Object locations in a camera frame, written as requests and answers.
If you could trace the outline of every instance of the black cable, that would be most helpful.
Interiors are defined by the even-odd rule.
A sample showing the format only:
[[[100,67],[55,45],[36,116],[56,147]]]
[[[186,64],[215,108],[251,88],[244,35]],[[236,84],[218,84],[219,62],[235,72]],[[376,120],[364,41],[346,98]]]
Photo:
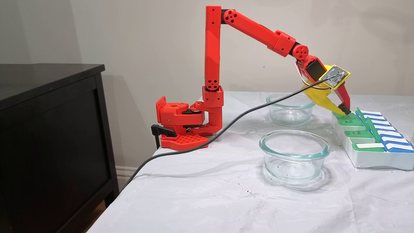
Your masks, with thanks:
[[[309,86],[307,86],[307,87],[304,87],[304,88],[302,88],[302,89],[300,89],[300,90],[297,90],[297,91],[295,91],[295,92],[293,92],[293,93],[291,93],[291,94],[289,94],[289,95],[287,95],[287,96],[285,96],[285,97],[282,97],[282,98],[280,98],[280,99],[278,99],[278,100],[275,100],[275,101],[272,101],[272,102],[269,102],[269,103],[266,103],[266,104],[263,104],[263,105],[260,105],[260,106],[257,106],[257,107],[254,107],[254,108],[252,108],[252,109],[249,109],[249,110],[247,110],[247,111],[245,111],[244,113],[242,113],[242,114],[240,114],[239,116],[237,116],[233,121],[231,121],[226,127],[224,127],[220,132],[218,132],[217,134],[216,134],[216,136],[214,136],[214,137],[212,137],[211,139],[210,139],[210,141],[208,141],[208,142],[206,142],[206,143],[204,143],[204,144],[202,144],[202,145],[200,145],[200,146],[198,146],[198,147],[195,147],[195,148],[193,148],[193,149],[189,149],[189,150],[183,150],[183,151],[174,151],[174,152],[168,152],[168,153],[164,153],[164,154],[159,154],[159,155],[155,155],[155,156],[152,156],[152,157],[150,157],[150,158],[148,158],[147,160],[145,160],[135,171],[134,171],[134,174],[131,176],[131,178],[129,178],[129,180],[125,183],[125,185],[124,185],[124,187],[121,189],[121,192],[122,192],[122,190],[124,190],[124,188],[129,184],[129,183],[131,183],[131,181],[134,179],[134,177],[138,174],[138,172],[149,162],[149,161],[151,161],[151,160],[154,160],[154,159],[156,159],[156,158],[159,158],[159,157],[163,157],[163,156],[167,156],[167,155],[180,155],[180,154],[184,154],[184,153],[188,153],[188,152],[192,152],[192,151],[195,151],[195,150],[198,150],[198,149],[201,149],[201,148],[203,148],[203,147],[205,147],[205,146],[207,146],[208,144],[210,144],[210,143],[212,143],[213,141],[215,141],[218,137],[220,137],[220,135],[222,135],[227,129],[229,129],[230,128],[230,126],[232,126],[237,120],[239,120],[241,117],[243,117],[244,115],[246,115],[246,114],[248,114],[248,113],[251,113],[251,112],[253,112],[253,111],[256,111],[256,110],[258,110],[258,109],[261,109],[261,108],[264,108],[264,107],[267,107],[267,106],[270,106],[270,105],[272,105],[272,104],[275,104],[275,103],[277,103],[277,102],[280,102],[280,101],[283,101],[283,100],[285,100],[285,99],[287,99],[287,98],[290,98],[290,97],[292,97],[292,96],[294,96],[294,95],[297,95],[297,94],[299,94],[299,93],[301,93],[302,91],[305,91],[305,90],[307,90],[307,89],[309,89],[309,88],[312,88],[313,86],[316,86],[316,85],[318,85],[318,84],[321,84],[321,83],[323,83],[324,81],[326,81],[326,80],[328,80],[328,79],[331,79],[331,78],[334,78],[334,77],[337,77],[337,76],[339,76],[340,74],[338,74],[338,75],[334,75],[334,76],[331,76],[331,77],[328,77],[328,78],[326,78],[326,79],[322,79],[322,80],[319,80],[319,81],[317,81],[317,82],[315,82],[315,83],[313,83],[313,84],[311,84],[311,85],[309,85]]]

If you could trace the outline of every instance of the clear glass bowl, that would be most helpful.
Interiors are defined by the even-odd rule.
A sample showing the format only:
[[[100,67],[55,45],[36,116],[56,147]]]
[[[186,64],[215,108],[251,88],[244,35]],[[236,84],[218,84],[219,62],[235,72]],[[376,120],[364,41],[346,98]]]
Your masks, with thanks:
[[[278,130],[264,135],[259,146],[268,172],[284,181],[306,182],[316,178],[330,153],[322,137],[300,130]]]
[[[266,99],[266,102],[269,103],[285,96],[286,94],[271,95]],[[315,106],[315,103],[305,94],[297,94],[270,105],[270,118],[279,125],[299,126],[309,121],[313,106]]]

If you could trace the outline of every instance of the black dresser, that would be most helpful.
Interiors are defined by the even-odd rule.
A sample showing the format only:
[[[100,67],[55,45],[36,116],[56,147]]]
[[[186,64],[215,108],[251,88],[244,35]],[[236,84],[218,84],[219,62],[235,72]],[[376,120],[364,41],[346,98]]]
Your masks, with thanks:
[[[0,232],[76,232],[119,194],[104,70],[0,64]]]

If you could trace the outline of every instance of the wooden floor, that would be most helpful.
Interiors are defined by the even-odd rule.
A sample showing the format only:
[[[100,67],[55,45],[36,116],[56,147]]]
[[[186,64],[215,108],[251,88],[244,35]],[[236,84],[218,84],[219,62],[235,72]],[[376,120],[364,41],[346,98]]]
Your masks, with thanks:
[[[79,227],[79,230],[77,230],[76,232],[86,233],[104,211],[105,202],[103,201],[98,205],[98,207],[96,207],[96,209],[94,209],[94,211],[89,215],[89,217],[84,220],[82,225]]]

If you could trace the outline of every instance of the table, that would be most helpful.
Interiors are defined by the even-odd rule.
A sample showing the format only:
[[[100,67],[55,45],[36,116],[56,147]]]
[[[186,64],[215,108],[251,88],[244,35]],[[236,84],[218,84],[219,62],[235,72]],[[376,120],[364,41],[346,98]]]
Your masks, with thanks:
[[[223,125],[270,94],[225,92]],[[411,135],[414,97],[352,95],[351,106],[380,111]],[[328,110],[315,106],[310,123],[296,128],[331,145],[323,176],[313,184],[282,183],[264,173],[258,141],[287,127],[273,124],[268,109],[261,109],[208,148],[151,161],[89,233],[414,232],[414,171],[354,168],[330,120]]]
[[[117,197],[104,70],[0,64],[0,232],[78,232]]]

